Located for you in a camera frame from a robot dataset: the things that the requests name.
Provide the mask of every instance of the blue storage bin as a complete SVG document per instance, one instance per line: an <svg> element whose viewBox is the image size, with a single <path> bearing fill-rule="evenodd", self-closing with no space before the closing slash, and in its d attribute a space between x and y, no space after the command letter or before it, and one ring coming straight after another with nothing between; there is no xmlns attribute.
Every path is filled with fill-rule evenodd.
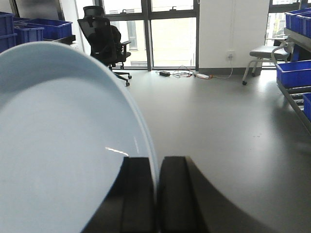
<svg viewBox="0 0 311 233"><path fill-rule="evenodd" d="M0 12L0 36L13 34L13 14Z"/></svg>
<svg viewBox="0 0 311 233"><path fill-rule="evenodd" d="M311 12L297 15L299 33L311 37Z"/></svg>
<svg viewBox="0 0 311 233"><path fill-rule="evenodd" d="M57 40L72 35L72 22L36 18L23 23L33 27L43 27L43 38L45 39Z"/></svg>
<svg viewBox="0 0 311 233"><path fill-rule="evenodd" d="M43 41L43 30L44 28L15 25L14 32L17 33L17 36L15 37L16 45L28 42Z"/></svg>
<svg viewBox="0 0 311 233"><path fill-rule="evenodd" d="M311 93L303 94L304 110L303 112L307 118L311 121Z"/></svg>
<svg viewBox="0 0 311 233"><path fill-rule="evenodd" d="M0 35L0 52L15 46L16 33L10 35Z"/></svg>
<svg viewBox="0 0 311 233"><path fill-rule="evenodd" d="M311 85L311 60L276 65L276 76L285 88Z"/></svg>
<svg viewBox="0 0 311 233"><path fill-rule="evenodd" d="M18 18L18 17L13 17L13 23L17 23L17 22L23 22L26 20L30 20L30 18Z"/></svg>
<svg viewBox="0 0 311 233"><path fill-rule="evenodd" d="M285 21L286 21L286 28L299 33L299 22L297 20L297 15L301 15L303 13L311 12L311 8L295 10L285 13Z"/></svg>

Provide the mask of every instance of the chair backrest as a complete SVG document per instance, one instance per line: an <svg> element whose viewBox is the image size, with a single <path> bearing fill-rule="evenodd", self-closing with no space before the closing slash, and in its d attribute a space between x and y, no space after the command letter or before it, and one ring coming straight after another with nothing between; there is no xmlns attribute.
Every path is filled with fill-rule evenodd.
<svg viewBox="0 0 311 233"><path fill-rule="evenodd" d="M116 61L117 51L109 19L89 16L79 19L78 23L91 45L91 56L105 65Z"/></svg>
<svg viewBox="0 0 311 233"><path fill-rule="evenodd" d="M85 6L83 7L84 17L88 16L105 16L105 10L101 6Z"/></svg>

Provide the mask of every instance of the gray stool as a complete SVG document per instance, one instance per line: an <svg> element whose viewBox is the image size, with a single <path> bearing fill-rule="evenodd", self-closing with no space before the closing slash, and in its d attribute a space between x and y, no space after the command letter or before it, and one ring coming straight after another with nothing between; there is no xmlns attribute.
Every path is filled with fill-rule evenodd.
<svg viewBox="0 0 311 233"><path fill-rule="evenodd" d="M255 65L254 65L253 70L252 70L252 76L253 77L255 77L255 70L256 70L258 62L275 62L272 58L272 52L274 52L274 56L275 56L276 61L288 62L287 58L289 57L290 53L286 52L284 50L284 48L280 49L280 47L278 47L278 46L263 45L263 46L259 46L258 48L251 50L249 52L249 55L252 57L256 57L256 59L254 59L248 63L248 66L245 70L245 73L244 73L243 79L242 79L243 85L247 84L247 81L245 81L245 79L246 79L249 67L250 67L252 62L255 62Z"/></svg>

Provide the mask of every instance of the electrical outlet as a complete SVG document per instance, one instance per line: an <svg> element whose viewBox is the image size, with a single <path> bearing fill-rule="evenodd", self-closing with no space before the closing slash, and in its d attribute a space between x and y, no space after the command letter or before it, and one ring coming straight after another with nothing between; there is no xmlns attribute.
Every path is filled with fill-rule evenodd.
<svg viewBox="0 0 311 233"><path fill-rule="evenodd" d="M227 51L227 58L232 59L235 57L235 52L233 50Z"/></svg>

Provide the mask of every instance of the extension cord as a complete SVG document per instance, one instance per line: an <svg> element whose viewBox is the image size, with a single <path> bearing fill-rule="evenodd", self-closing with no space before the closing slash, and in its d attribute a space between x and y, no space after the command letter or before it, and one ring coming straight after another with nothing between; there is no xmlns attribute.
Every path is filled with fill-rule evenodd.
<svg viewBox="0 0 311 233"><path fill-rule="evenodd" d="M206 74L196 74L195 76L200 78L200 79L211 79L211 77L209 75L206 75Z"/></svg>

